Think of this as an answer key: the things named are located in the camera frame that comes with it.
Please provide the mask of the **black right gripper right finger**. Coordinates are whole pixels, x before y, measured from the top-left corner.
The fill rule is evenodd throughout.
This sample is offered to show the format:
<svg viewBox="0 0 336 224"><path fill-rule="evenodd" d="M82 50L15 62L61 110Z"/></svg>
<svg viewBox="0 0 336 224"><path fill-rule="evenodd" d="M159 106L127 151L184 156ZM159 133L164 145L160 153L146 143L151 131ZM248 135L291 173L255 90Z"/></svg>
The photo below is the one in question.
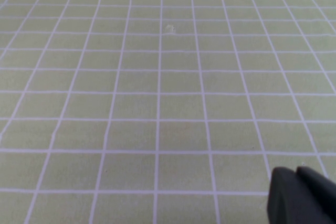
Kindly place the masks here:
<svg viewBox="0 0 336 224"><path fill-rule="evenodd" d="M296 174L308 187L324 213L335 223L335 183L307 166L298 167Z"/></svg>

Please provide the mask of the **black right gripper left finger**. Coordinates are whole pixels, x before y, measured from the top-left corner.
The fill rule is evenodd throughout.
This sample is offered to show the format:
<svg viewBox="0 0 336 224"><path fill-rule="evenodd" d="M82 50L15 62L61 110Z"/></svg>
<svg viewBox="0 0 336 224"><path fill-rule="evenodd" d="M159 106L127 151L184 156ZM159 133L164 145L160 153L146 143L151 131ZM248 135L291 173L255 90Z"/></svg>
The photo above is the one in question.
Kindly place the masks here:
<svg viewBox="0 0 336 224"><path fill-rule="evenodd" d="M270 223L313 223L316 203L296 173L285 167L272 171L267 201Z"/></svg>

